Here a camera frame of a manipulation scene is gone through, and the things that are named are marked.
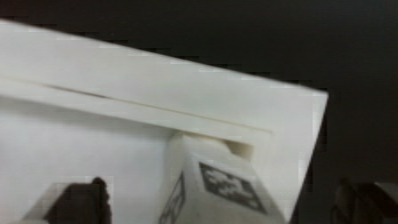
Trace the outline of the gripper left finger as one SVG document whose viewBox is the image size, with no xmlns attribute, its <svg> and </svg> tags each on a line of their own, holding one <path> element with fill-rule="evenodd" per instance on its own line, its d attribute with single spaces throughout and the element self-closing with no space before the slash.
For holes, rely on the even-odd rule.
<svg viewBox="0 0 398 224">
<path fill-rule="evenodd" d="M 45 224 L 111 224 L 106 182 L 70 183 L 54 198 L 44 197 L 22 219 Z"/>
</svg>

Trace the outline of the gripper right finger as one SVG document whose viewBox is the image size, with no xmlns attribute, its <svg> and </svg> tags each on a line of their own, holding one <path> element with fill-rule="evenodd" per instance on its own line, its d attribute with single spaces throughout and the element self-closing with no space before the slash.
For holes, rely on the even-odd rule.
<svg viewBox="0 0 398 224">
<path fill-rule="evenodd" d="M 398 184 L 339 181 L 330 224 L 398 224 Z"/>
</svg>

